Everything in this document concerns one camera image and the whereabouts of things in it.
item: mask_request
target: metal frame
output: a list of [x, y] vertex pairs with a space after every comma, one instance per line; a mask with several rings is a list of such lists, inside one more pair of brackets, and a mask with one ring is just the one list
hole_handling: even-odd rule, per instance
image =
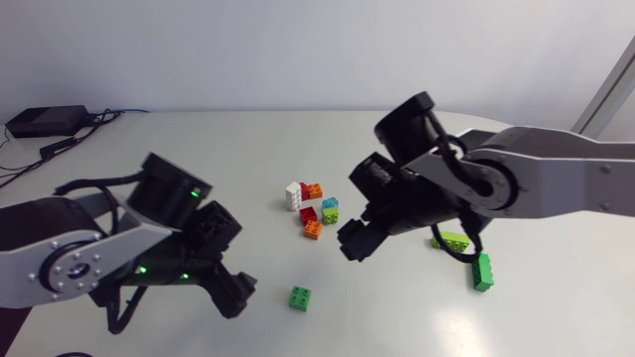
[[635, 37], [571, 130], [596, 139], [635, 89]]

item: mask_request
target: lime green lego brick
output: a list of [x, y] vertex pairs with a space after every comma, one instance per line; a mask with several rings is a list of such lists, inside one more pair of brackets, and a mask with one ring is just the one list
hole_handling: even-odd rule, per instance
[[[445, 240], [450, 249], [454, 252], [462, 253], [469, 246], [469, 238], [462, 234], [456, 233], [441, 233], [442, 238]], [[441, 245], [437, 242], [437, 239], [433, 238], [433, 247], [440, 249]]]
[[301, 287], [294, 287], [291, 290], [289, 307], [300, 311], [307, 311], [309, 308], [309, 301], [311, 301], [311, 290]]
[[322, 211], [324, 224], [335, 224], [339, 220], [339, 210], [337, 207], [325, 208]]
[[481, 254], [478, 260], [472, 263], [472, 276], [474, 278], [474, 288], [480, 292], [487, 291], [494, 285], [494, 275], [489, 255]]

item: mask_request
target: black cable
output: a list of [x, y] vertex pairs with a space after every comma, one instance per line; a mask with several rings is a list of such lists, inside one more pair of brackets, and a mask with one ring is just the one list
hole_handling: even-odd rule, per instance
[[2, 144], [0, 144], [0, 149], [2, 149], [2, 147], [10, 141], [9, 136], [7, 135], [7, 127], [4, 127], [4, 138], [5, 138], [5, 141], [3, 141]]
[[106, 318], [108, 320], [108, 331], [110, 331], [110, 333], [119, 334], [124, 330], [124, 328], [126, 328], [133, 313], [135, 312], [135, 309], [137, 308], [137, 305], [139, 304], [139, 301], [143, 297], [143, 294], [146, 293], [147, 289], [148, 287], [137, 288], [135, 293], [132, 295], [132, 298], [128, 301], [128, 306], [126, 306], [126, 309], [119, 318], [117, 318], [119, 315], [121, 300], [119, 295], [117, 295], [117, 298], [106, 307]]
[[103, 194], [106, 196], [106, 199], [108, 200], [108, 206], [110, 207], [111, 213], [110, 215], [112, 216], [110, 235], [115, 235], [119, 233], [119, 213], [117, 212], [117, 200], [112, 195], [110, 189], [104, 186], [98, 186], [97, 188], [99, 188], [103, 192]]
[[123, 178], [76, 179], [56, 188], [56, 191], [53, 194], [65, 195], [74, 189], [85, 188], [85, 187], [100, 187], [100, 186], [106, 187], [106, 186], [128, 184], [128, 183], [139, 181], [143, 179], [145, 176], [146, 176], [146, 173], [141, 171], [134, 175], [123, 177]]
[[[455, 155], [456, 152], [451, 149], [451, 147], [449, 146], [449, 143], [452, 142], [458, 145], [460, 149], [463, 151], [464, 155], [467, 153], [467, 146], [460, 139], [458, 139], [455, 136], [449, 135], [445, 131], [444, 127], [441, 125], [441, 123], [437, 119], [437, 116], [432, 110], [429, 110], [426, 113], [426, 116], [430, 120], [430, 123], [433, 126], [433, 129], [435, 130], [435, 132], [437, 132], [438, 136], [437, 136], [436, 144], [437, 144], [437, 147], [439, 148], [439, 152], [445, 164], [447, 165], [447, 168], [449, 169], [449, 171], [461, 182], [467, 184], [476, 192], [481, 193], [482, 188], [480, 188], [478, 182], [476, 182], [475, 179], [471, 178], [469, 174], [465, 171], [465, 169], [461, 166], [460, 162], [456, 158], [456, 155]], [[476, 213], [471, 211], [468, 207], [469, 206], [466, 206], [462, 209], [462, 213], [458, 216], [458, 219], [461, 222], [461, 226], [463, 227], [463, 231], [467, 235], [467, 238], [474, 244], [474, 254], [464, 254], [464, 253], [452, 251], [452, 249], [447, 245], [447, 243], [443, 239], [438, 226], [436, 224], [433, 224], [430, 226], [430, 228], [433, 231], [433, 235], [435, 236], [435, 239], [437, 240], [437, 242], [439, 242], [439, 245], [445, 250], [445, 252], [450, 254], [453, 258], [457, 259], [458, 261], [462, 263], [475, 262], [483, 250], [483, 245], [481, 243], [480, 236], [478, 235], [478, 227], [476, 227], [472, 223], [473, 219], [468, 219], [468, 214], [473, 215]]]
[[[127, 111], [144, 111], [141, 109], [126, 109]], [[91, 135], [93, 135], [97, 129], [99, 129], [99, 127], [101, 127], [102, 125], [111, 123], [113, 120], [117, 119], [122, 113], [124, 113], [124, 110], [110, 110], [110, 109], [106, 109], [104, 110], [102, 113], [98, 113], [98, 114], [93, 114], [95, 115], [95, 117], [98, 117], [99, 120], [98, 122], [90, 128], [90, 130], [83, 136], [76, 138], [76, 142], [73, 145], [70, 145], [66, 148], [63, 148], [61, 150], [59, 150], [56, 153], [53, 153], [49, 158], [46, 159], [41, 159], [38, 160], [32, 164], [20, 167], [20, 168], [3, 168], [0, 167], [0, 169], [6, 170], [6, 171], [18, 171], [17, 173], [12, 173], [12, 174], [7, 174], [4, 176], [1, 176], [0, 178], [7, 178], [7, 177], [12, 177], [7, 179], [6, 181], [0, 183], [0, 188], [5, 187], [7, 184], [13, 182], [14, 180], [18, 179], [19, 177], [23, 176], [24, 174], [27, 174], [37, 168], [39, 168], [41, 165], [49, 162], [50, 160], [52, 160], [53, 158], [56, 158], [57, 156], [75, 148], [77, 145], [81, 144], [81, 142], [83, 142], [84, 140], [86, 140], [88, 137], [90, 137]], [[106, 120], [106, 116], [108, 115], [112, 115], [112, 118]]]

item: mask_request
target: table surface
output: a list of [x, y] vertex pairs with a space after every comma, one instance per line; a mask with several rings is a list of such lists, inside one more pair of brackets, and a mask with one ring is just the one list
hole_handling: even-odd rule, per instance
[[[635, 219], [580, 212], [495, 220], [482, 234], [496, 282], [486, 293], [472, 288], [469, 266], [431, 247], [429, 229], [391, 237], [363, 263], [348, 262], [336, 231], [366, 202], [347, 177], [372, 152], [385, 153], [373, 134], [385, 114], [130, 113], [1, 189], [2, 205], [35, 199], [72, 179], [133, 174], [155, 152], [214, 186], [210, 198], [243, 226], [223, 262], [258, 279], [231, 320], [199, 287], [151, 287], [116, 336], [88, 296], [37, 306], [8, 355], [632, 356], [635, 240], [627, 235]], [[454, 134], [506, 127], [439, 116]], [[32, 162], [55, 140], [7, 144], [0, 165]], [[319, 182], [325, 197], [339, 200], [340, 222], [318, 241], [304, 238], [298, 213], [285, 208], [294, 180]], [[442, 230], [460, 232], [456, 221]], [[288, 307], [292, 286], [313, 290], [308, 312]]]

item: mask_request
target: power adapter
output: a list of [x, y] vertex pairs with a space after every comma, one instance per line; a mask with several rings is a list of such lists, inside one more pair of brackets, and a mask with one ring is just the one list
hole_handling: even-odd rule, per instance
[[83, 105], [29, 108], [11, 119], [6, 128], [14, 138], [73, 136], [88, 114]]

